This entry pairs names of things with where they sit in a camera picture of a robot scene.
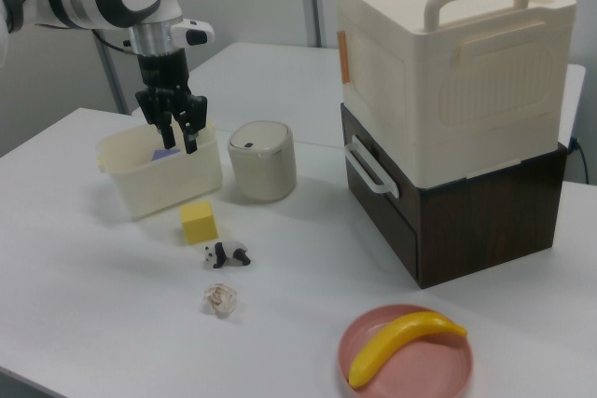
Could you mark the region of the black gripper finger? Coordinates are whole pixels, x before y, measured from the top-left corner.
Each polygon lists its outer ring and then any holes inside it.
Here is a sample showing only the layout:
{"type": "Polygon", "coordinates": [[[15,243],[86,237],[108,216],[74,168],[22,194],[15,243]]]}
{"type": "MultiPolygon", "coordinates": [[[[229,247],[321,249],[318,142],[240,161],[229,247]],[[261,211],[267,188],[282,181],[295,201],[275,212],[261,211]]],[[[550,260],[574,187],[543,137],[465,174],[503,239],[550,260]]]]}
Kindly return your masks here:
{"type": "Polygon", "coordinates": [[[176,145],[174,131],[172,128],[172,121],[167,118],[166,120],[161,120],[159,123],[156,124],[158,128],[162,141],[163,146],[165,148],[173,148],[176,145]]]}
{"type": "Polygon", "coordinates": [[[181,112],[175,116],[175,119],[182,131],[186,152],[194,153],[197,150],[196,139],[200,131],[198,119],[189,112],[181,112]]]}

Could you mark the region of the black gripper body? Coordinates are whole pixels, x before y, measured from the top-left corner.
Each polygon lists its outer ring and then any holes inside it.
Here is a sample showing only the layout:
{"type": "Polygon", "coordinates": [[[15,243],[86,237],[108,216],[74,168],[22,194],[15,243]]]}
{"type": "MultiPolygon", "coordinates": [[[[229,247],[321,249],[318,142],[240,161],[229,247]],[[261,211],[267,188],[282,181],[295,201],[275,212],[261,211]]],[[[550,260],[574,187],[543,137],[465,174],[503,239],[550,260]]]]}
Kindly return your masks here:
{"type": "Polygon", "coordinates": [[[161,56],[137,56],[145,87],[135,93],[148,124],[165,126],[173,116],[180,126],[204,126],[207,99],[188,86],[187,57],[183,49],[161,56]]]}

